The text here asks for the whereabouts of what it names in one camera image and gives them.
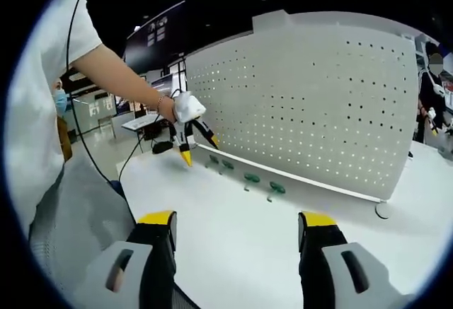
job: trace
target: green hook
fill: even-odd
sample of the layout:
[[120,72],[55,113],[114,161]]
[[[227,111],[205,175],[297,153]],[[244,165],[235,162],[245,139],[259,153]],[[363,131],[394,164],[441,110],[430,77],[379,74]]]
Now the green hook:
[[222,164],[224,166],[219,170],[219,175],[223,175],[226,170],[234,170],[234,166],[230,162],[222,160]]
[[243,189],[245,191],[250,191],[250,189],[248,187],[250,185],[252,185],[252,183],[259,183],[260,182],[260,178],[257,175],[254,175],[253,173],[244,173],[243,177],[247,181],[246,186],[243,187]]
[[219,164],[219,159],[216,156],[210,155],[210,160],[205,164],[205,168],[207,169],[211,164]]
[[270,192],[270,194],[268,196],[268,202],[270,202],[270,203],[272,203],[271,197],[274,194],[285,194],[286,193],[286,190],[283,187],[283,185],[277,184],[276,182],[270,182],[269,185],[270,185],[270,188],[272,189],[272,191]]

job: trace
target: desk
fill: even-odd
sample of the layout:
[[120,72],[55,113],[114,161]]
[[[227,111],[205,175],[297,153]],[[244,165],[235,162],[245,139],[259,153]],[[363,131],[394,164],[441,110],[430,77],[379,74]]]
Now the desk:
[[[260,175],[263,187],[245,192],[241,176],[250,168],[235,163],[219,175],[204,167],[201,148],[193,150],[191,168],[174,150],[134,157],[122,186],[135,218],[178,212],[175,280],[201,308],[302,308],[300,210],[331,215],[348,241],[386,265],[401,293],[419,291],[435,270],[452,234],[453,164],[428,146],[413,143],[411,150],[386,221],[373,202],[268,172]],[[273,203],[266,201],[269,179],[287,190]]]
[[147,113],[145,116],[141,116],[135,118],[134,120],[124,123],[123,125],[121,125],[121,127],[137,132],[140,129],[143,129],[145,126],[153,124],[158,116],[159,115],[157,114],[157,112],[150,112]]

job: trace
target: hand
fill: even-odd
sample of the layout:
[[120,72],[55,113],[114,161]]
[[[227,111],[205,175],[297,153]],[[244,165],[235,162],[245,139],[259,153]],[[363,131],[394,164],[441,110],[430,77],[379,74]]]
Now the hand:
[[422,108],[420,109],[420,113],[422,114],[423,118],[426,118],[427,115],[428,115],[428,113],[426,112],[426,110],[425,110],[424,107],[422,107]]
[[165,97],[159,106],[159,114],[167,119],[172,124],[176,122],[175,115],[173,113],[173,106],[175,105],[175,101],[170,97]]

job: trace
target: pegboard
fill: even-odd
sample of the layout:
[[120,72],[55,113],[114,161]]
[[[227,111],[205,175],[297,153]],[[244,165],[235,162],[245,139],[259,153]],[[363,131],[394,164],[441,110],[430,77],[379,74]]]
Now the pegboard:
[[221,150],[388,199],[413,134],[414,52],[376,30],[297,26],[189,56],[188,88]]

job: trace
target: cable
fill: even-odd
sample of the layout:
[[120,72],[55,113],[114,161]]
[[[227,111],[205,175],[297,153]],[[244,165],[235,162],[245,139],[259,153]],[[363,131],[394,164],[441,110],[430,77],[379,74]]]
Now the cable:
[[[71,41],[72,25],[74,23],[74,18],[76,16],[77,7],[79,6],[79,2],[80,2],[80,0],[77,0],[76,5],[74,7],[74,12],[72,13],[71,23],[69,24],[69,32],[68,32],[68,38],[67,38],[67,44],[66,44],[66,73],[69,72],[69,44],[70,44],[70,41]],[[110,180],[102,173],[101,169],[99,169],[98,165],[94,161],[94,158],[93,158],[93,156],[91,155],[91,153],[90,153],[90,151],[88,149],[88,146],[86,145],[84,136],[82,134],[82,131],[80,130],[79,120],[77,119],[76,108],[75,108],[74,101],[73,101],[73,98],[72,98],[72,93],[69,94],[69,97],[70,97],[70,100],[71,100],[72,113],[74,114],[74,121],[76,123],[76,128],[77,128],[77,131],[79,132],[80,140],[82,140],[82,144],[84,145],[86,153],[88,154],[88,157],[91,159],[91,162],[93,162],[93,165],[96,168],[96,170],[99,172],[99,174],[104,178],[104,180],[107,181],[107,183],[111,187],[113,187],[113,185],[110,182]]]
[[[175,93],[178,92],[178,91],[179,91],[179,93],[182,92],[180,88],[177,88],[177,89],[175,89],[175,90],[173,91],[173,93],[171,94],[170,98],[173,99],[173,96],[174,96]],[[155,124],[155,123],[158,121],[158,119],[159,119],[160,116],[161,116],[161,115],[157,115],[156,119],[151,123],[151,125]],[[142,145],[141,145],[140,143],[142,142],[142,139],[143,139],[143,138],[144,138],[144,134],[143,134],[142,137],[138,140],[137,144],[135,144],[135,146],[134,146],[134,148],[132,149],[132,152],[130,153],[129,157],[127,157],[125,163],[122,165],[121,170],[120,170],[120,175],[118,176],[118,181],[121,182],[122,172],[124,171],[124,169],[125,169],[127,163],[128,163],[129,160],[131,159],[131,157],[132,157],[132,155],[134,154],[135,150],[137,150],[137,147],[138,147],[138,146],[140,146],[140,148],[142,147]],[[154,138],[151,139],[151,150],[153,149],[153,144],[155,144],[155,143],[156,143],[156,139],[154,139]]]
[[184,63],[184,83],[185,83],[185,90],[187,91],[187,66],[185,65],[185,57],[183,57]]
[[142,141],[142,139],[144,138],[144,135],[142,135],[142,137],[139,139],[139,141],[137,142],[137,144],[135,144],[134,148],[132,149],[132,152],[130,153],[129,157],[127,157],[127,160],[125,161],[125,163],[122,165],[122,168],[121,168],[121,171],[120,171],[120,176],[118,177],[118,180],[121,182],[121,176],[122,176],[122,172],[123,170],[125,169],[125,166],[127,164],[127,162],[129,162],[129,160],[131,159],[132,155],[134,154],[135,150],[137,150],[137,147],[140,145],[140,142]]

